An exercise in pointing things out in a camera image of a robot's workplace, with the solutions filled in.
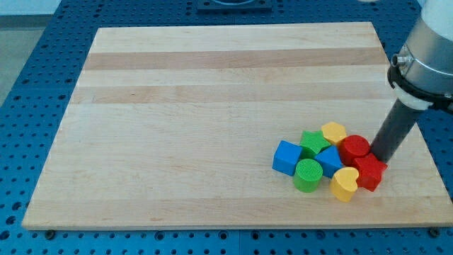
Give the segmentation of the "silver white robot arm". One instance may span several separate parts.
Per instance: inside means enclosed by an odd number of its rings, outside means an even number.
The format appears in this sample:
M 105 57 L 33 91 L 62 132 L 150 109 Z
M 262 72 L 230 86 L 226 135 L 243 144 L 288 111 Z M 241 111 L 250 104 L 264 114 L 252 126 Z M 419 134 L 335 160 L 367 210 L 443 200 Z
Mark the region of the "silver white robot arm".
M 452 112 L 452 0 L 425 1 L 388 80 L 397 99 L 413 110 Z

